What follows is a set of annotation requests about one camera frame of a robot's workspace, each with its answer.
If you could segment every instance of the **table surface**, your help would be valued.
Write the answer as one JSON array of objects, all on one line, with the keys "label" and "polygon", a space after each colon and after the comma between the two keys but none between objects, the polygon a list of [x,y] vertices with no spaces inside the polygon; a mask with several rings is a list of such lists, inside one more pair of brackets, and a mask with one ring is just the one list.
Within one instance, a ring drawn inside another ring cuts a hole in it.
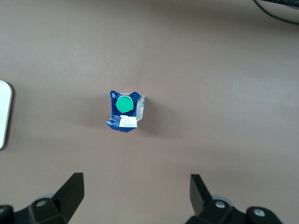
[{"label": "table surface", "polygon": [[[194,173],[243,212],[297,223],[298,36],[246,0],[1,1],[0,204],[83,172],[71,224],[183,224]],[[110,90],[146,96],[137,129],[105,123]]]}]

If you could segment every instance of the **blue carton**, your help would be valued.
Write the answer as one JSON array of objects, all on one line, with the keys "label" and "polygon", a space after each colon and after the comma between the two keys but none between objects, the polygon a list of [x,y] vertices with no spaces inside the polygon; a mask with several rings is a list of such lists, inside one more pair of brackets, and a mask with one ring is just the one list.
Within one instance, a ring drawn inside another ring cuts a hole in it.
[{"label": "blue carton", "polygon": [[137,128],[143,118],[145,96],[138,92],[131,94],[110,91],[111,116],[106,123],[116,131],[129,132]]}]

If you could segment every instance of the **white label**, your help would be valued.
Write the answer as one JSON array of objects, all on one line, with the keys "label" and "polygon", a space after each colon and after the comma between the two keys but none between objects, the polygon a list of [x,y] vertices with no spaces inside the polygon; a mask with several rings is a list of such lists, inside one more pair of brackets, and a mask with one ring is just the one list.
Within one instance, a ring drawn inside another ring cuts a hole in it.
[{"label": "white label", "polygon": [[0,148],[4,146],[5,142],[11,95],[10,86],[0,81]]},{"label": "white label", "polygon": [[136,117],[121,115],[119,127],[137,127]]},{"label": "white label", "polygon": [[137,122],[143,118],[145,96],[141,96],[137,102],[136,120]]}]

